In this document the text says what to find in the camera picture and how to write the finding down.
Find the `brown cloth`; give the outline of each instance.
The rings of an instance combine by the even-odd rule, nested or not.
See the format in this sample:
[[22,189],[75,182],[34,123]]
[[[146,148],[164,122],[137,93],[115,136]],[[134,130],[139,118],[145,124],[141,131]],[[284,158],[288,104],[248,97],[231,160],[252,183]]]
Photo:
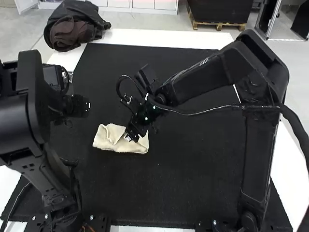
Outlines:
[[75,22],[72,16],[58,20],[51,28],[50,41],[57,51],[66,52],[91,41],[95,34],[93,25],[84,21]]
[[89,1],[64,0],[47,21],[44,38],[47,45],[61,52],[77,48],[81,43],[101,39],[111,28]]

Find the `black rubber mat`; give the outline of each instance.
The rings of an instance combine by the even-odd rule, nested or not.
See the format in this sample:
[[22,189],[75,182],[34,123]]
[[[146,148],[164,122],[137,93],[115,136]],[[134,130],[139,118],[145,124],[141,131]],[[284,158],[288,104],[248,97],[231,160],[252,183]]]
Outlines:
[[[199,220],[235,222],[244,160],[245,127],[241,112],[222,111],[199,117],[169,114],[150,131],[149,152],[116,154],[92,147],[99,124],[126,125],[130,112],[116,95],[122,74],[133,75],[149,63],[160,81],[204,59],[213,50],[88,44],[74,72],[75,92],[91,101],[88,119],[73,128],[52,129],[58,154],[79,159],[76,169],[86,212],[105,212],[114,224],[193,227]],[[125,82],[123,92],[136,92]],[[190,100],[183,109],[199,110],[237,102],[232,87]],[[22,188],[25,182],[16,187]],[[290,230],[279,196],[272,191],[269,219]],[[13,219],[26,220],[42,209],[31,189]]]

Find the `black cable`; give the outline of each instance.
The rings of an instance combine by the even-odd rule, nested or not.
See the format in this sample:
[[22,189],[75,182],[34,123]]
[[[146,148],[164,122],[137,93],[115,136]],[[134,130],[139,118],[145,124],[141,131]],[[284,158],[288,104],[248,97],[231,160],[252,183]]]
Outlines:
[[10,217],[11,217],[12,212],[15,210],[15,208],[16,208],[16,206],[17,206],[16,203],[18,202],[20,196],[23,194],[23,192],[25,191],[25,189],[27,189],[29,186],[31,186],[31,183],[30,183],[30,182],[29,182],[28,184],[26,184],[26,185],[21,189],[20,193],[18,194],[18,196],[17,196],[16,199],[15,199],[15,202],[14,202],[14,204],[13,204],[13,206],[12,206],[12,208],[11,208],[11,210],[10,210],[8,216],[7,216],[7,218],[3,221],[3,224],[2,224],[2,226],[1,226],[1,228],[0,228],[0,232],[4,232],[5,228],[7,227],[8,222],[9,222],[9,220],[10,220]]
[[[293,110],[291,110],[289,107],[287,107],[284,104],[280,104],[280,108],[281,108],[281,113],[283,117],[285,117],[289,121],[292,127],[292,130],[296,138],[298,139],[300,148],[304,153],[307,170],[309,172],[309,137],[308,137],[308,134],[306,133],[303,125],[301,124],[299,117]],[[297,232],[307,232],[308,228],[309,228],[309,207],[307,208],[307,211],[302,219],[302,222],[300,223],[300,226]]]
[[120,92],[120,85],[121,83],[125,80],[125,79],[129,79],[131,81],[133,81],[133,83],[135,84],[136,88],[138,89],[138,91],[140,92],[141,96],[142,97],[145,97],[147,92],[146,90],[141,86],[141,84],[136,80],[135,77],[131,77],[131,76],[128,76],[128,75],[121,75],[118,80],[117,80],[117,83],[116,83],[116,92],[118,94],[118,96],[124,100],[124,101],[127,101],[127,99],[124,97],[124,95]]

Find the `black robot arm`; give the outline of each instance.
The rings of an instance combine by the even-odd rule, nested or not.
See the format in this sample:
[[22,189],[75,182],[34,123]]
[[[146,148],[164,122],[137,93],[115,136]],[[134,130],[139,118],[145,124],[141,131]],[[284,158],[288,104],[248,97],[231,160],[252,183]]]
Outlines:
[[[63,73],[67,83],[63,82]],[[17,170],[42,194],[45,214],[26,231],[76,232],[82,227],[82,204],[73,167],[52,149],[50,123],[87,117],[89,100],[66,95],[68,72],[42,65],[38,51],[19,53],[18,61],[0,65],[0,165]]]
[[[121,93],[124,79],[134,82],[142,101]],[[287,67],[255,32],[247,30],[222,50],[173,75],[161,86],[157,86],[155,79],[154,72],[146,65],[134,77],[123,75],[117,82],[121,102],[133,114],[126,127],[126,138],[137,142],[159,116],[168,112],[197,116],[215,110],[241,110],[246,123],[246,143],[238,227],[231,229],[219,221],[212,226],[216,232],[262,231],[270,196],[275,135],[289,81]],[[189,99],[230,85],[235,85],[240,102],[201,112],[177,108]]]

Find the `gray floor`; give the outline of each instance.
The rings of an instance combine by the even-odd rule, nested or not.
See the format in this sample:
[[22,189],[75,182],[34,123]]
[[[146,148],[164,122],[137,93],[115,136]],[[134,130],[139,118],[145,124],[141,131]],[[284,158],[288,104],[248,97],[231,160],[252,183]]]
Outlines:
[[[20,16],[15,8],[0,8],[0,58],[2,61],[17,59],[18,52],[22,50],[38,49],[43,62],[52,54],[43,37],[43,29],[51,10],[32,9]],[[183,1],[180,1],[178,15],[138,14],[100,12],[100,15],[110,21],[113,28],[127,29],[160,29],[193,31],[188,13]],[[257,13],[251,13],[247,28],[254,28]],[[275,24],[274,34],[271,38],[294,36],[290,30],[288,17],[281,15]],[[198,31],[216,31],[212,26],[205,26]],[[234,27],[224,27],[222,32],[228,32],[233,38],[239,35]],[[290,70],[290,84],[286,103],[293,108],[305,128],[309,131],[309,42],[266,42],[275,53],[286,63]]]

